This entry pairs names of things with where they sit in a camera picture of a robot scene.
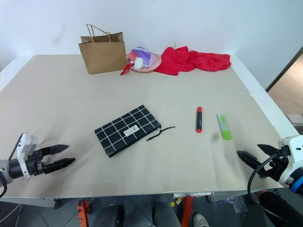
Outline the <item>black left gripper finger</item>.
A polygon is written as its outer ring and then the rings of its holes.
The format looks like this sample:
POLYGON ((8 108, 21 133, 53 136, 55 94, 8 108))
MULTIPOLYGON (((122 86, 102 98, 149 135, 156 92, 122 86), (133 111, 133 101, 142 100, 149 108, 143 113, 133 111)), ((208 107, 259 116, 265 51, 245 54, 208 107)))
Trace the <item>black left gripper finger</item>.
POLYGON ((63 158, 45 166, 45 174, 55 172, 69 166, 75 161, 75 158, 63 158))
POLYGON ((64 151, 68 147, 69 147, 68 145, 57 144, 57 145, 53 145, 53 146, 50 146, 50 147, 42 148, 41 149, 41 155, 42 156, 48 156, 48 155, 57 154, 57 153, 60 153, 60 152, 64 151))

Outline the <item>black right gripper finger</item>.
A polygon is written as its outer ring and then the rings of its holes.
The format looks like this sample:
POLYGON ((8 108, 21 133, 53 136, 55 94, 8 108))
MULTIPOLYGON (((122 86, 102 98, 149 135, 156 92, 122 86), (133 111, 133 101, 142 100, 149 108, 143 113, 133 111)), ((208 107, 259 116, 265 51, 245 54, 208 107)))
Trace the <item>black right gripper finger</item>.
POLYGON ((280 150, 267 144, 258 144, 257 145, 265 154, 268 156, 272 156, 276 154, 278 157, 280 157, 280 150))
POLYGON ((237 151, 237 155, 246 165, 254 170, 261 165, 257 158, 247 151, 237 151))

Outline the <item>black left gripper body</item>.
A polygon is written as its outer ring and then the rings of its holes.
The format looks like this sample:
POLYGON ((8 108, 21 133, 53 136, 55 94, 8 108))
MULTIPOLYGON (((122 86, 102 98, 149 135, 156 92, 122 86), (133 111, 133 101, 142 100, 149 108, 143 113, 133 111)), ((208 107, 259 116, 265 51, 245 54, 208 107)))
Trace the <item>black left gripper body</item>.
POLYGON ((50 173, 50 168, 45 165, 42 159, 50 155, 50 148, 35 150, 32 155, 27 156, 26 167, 30 175, 40 175, 50 173))

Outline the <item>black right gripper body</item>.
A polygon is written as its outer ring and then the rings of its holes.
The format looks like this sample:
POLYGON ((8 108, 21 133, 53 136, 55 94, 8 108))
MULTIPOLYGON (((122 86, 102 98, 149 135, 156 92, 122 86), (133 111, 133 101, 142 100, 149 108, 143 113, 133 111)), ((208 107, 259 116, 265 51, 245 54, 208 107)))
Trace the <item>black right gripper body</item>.
POLYGON ((288 146, 282 146, 281 148, 279 148, 279 150, 281 156, 273 158, 269 163, 272 168, 269 170, 265 170, 263 167, 261 168, 261 170, 258 171, 259 177, 261 179, 270 177, 276 182, 280 180, 282 173, 286 170, 286 167, 289 163, 288 156, 290 155, 290 149, 288 146))

